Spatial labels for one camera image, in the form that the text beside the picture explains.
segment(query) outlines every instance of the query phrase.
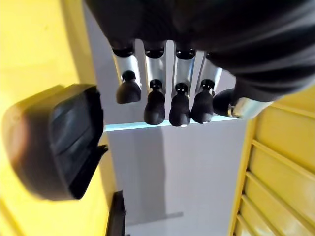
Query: black fabric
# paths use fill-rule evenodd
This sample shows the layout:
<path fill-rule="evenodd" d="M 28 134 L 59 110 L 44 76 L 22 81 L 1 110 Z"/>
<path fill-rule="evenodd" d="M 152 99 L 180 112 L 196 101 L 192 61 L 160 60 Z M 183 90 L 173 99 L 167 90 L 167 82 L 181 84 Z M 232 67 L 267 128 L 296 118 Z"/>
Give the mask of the black fabric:
<path fill-rule="evenodd" d="M 315 0 L 86 2 L 113 48 L 135 38 L 190 44 L 210 52 L 252 99 L 276 100 L 314 81 Z"/>

